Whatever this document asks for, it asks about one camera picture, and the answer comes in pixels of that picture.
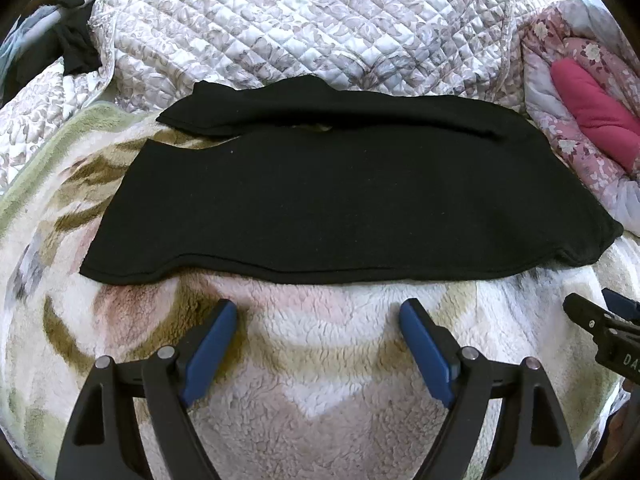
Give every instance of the black cloth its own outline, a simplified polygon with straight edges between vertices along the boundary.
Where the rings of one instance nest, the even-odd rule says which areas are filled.
[[[12,62],[4,83],[2,100],[5,103],[60,56],[65,61],[64,75],[83,74],[100,68],[100,54],[91,42],[87,25],[93,6],[90,3],[63,18]]]
[[[499,278],[553,258],[592,264],[622,234],[541,132],[486,102],[303,77],[200,83],[160,117],[245,134],[204,150],[148,140],[82,263],[89,278],[192,266],[279,283]],[[286,125],[303,120],[334,127]]]

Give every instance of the pink pillow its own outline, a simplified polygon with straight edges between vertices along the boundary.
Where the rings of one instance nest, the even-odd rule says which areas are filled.
[[[553,62],[551,78],[582,132],[631,173],[640,154],[640,120],[571,58]]]
[[[568,57],[591,74],[608,96],[620,101],[631,113],[640,114],[638,78],[633,69],[604,45],[584,38],[566,38]]]

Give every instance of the floral bedding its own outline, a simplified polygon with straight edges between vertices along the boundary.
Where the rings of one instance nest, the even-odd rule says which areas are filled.
[[[550,76],[554,61],[575,59],[609,96],[640,116],[640,62],[615,20],[580,0],[560,2],[527,29],[523,56],[527,112],[613,218],[640,235],[640,160],[627,173],[599,150],[581,132]]]

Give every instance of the pink floral fabric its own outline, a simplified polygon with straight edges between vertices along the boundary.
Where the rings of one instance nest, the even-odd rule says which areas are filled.
[[[551,64],[572,58],[609,96],[640,116],[640,79],[631,68],[637,66],[638,60],[621,59],[607,47],[605,39],[596,38],[596,34],[590,34],[591,38],[578,36],[574,28],[580,32],[585,29],[577,19],[589,15],[585,8],[580,0],[561,2],[543,10],[526,30],[523,55],[527,111],[558,156],[575,171],[612,216],[625,228],[640,235],[640,160],[636,160],[633,171],[627,173],[601,152],[581,132],[551,81]],[[628,52],[624,48],[617,50]],[[631,206],[620,203],[630,196],[638,203]]]
[[[603,67],[598,68],[600,74],[605,74]],[[605,83],[596,81],[575,59],[565,57],[553,62],[550,72],[562,103],[582,133],[632,174],[634,161],[640,156],[638,117],[619,100],[607,95]]]

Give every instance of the blue gripper pad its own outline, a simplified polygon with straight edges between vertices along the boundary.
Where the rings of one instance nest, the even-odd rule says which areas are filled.
[[[406,300],[400,306],[400,330],[431,397],[441,400],[445,407],[450,409],[456,400],[451,384],[460,373],[460,365],[456,367],[455,364],[447,362],[412,303],[417,303],[416,308],[422,308],[418,300]]]
[[[231,301],[227,301],[187,364],[184,389],[180,394],[185,406],[191,406],[207,393],[226,348],[236,332],[237,320],[236,306]]]
[[[609,288],[603,288],[602,295],[607,308],[617,316],[630,322],[640,320],[640,303],[637,301],[630,300]]]

